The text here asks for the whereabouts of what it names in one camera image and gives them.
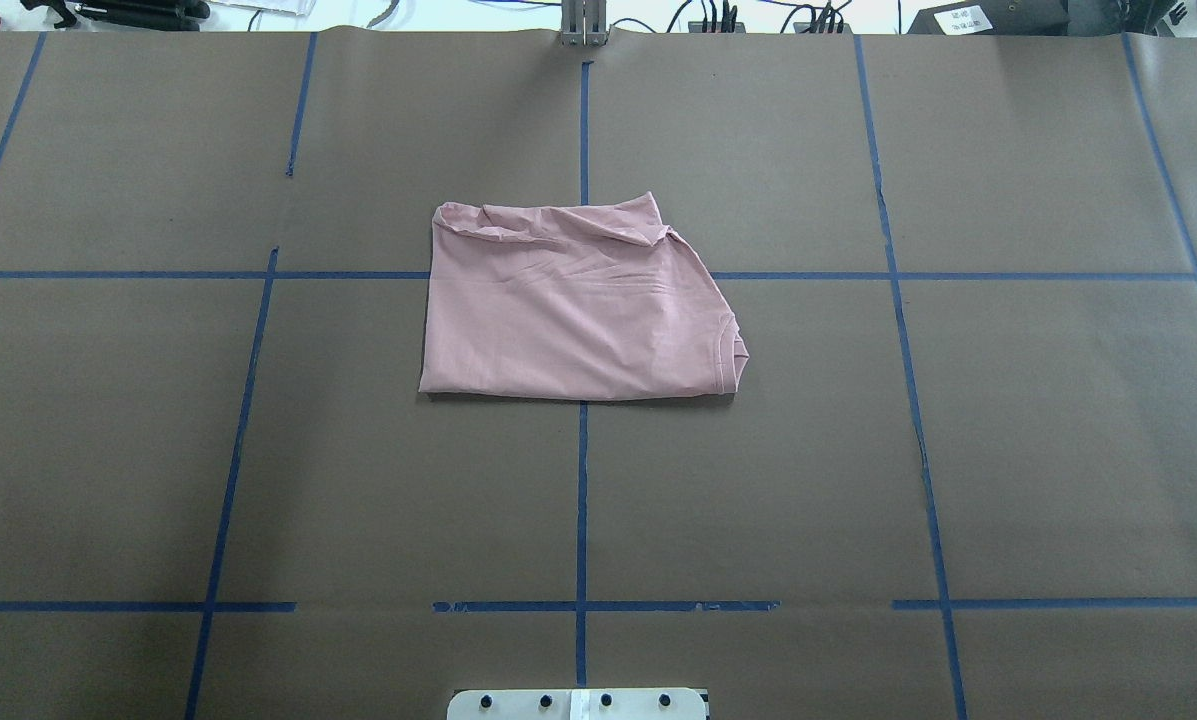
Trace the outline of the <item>pink printed t-shirt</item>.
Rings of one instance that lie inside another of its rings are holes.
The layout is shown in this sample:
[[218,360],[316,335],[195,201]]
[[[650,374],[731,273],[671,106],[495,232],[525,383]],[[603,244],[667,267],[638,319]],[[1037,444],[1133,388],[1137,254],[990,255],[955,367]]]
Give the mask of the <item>pink printed t-shirt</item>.
[[725,396],[748,360],[739,316],[654,193],[435,209],[423,393]]

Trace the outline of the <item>black box device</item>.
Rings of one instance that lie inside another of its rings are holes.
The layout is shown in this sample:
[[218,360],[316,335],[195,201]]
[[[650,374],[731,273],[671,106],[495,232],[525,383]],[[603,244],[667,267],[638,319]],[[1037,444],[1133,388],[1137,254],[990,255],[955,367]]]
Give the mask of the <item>black box device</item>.
[[905,35],[1064,36],[1067,1],[953,1],[918,10]]

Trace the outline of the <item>black folded tripod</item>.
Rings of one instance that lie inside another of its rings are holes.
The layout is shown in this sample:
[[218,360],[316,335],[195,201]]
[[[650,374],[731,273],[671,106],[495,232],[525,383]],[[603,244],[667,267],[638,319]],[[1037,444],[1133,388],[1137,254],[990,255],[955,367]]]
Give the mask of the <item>black folded tripod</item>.
[[208,1],[18,1],[23,10],[48,8],[57,14],[54,29],[72,29],[81,19],[110,26],[198,32],[211,17]]

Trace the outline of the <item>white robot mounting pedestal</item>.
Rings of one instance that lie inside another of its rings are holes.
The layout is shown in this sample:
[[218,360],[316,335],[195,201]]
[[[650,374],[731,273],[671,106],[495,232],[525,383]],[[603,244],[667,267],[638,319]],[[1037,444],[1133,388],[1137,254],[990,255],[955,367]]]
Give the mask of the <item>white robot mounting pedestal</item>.
[[709,719],[706,691],[689,687],[469,689],[446,719]]

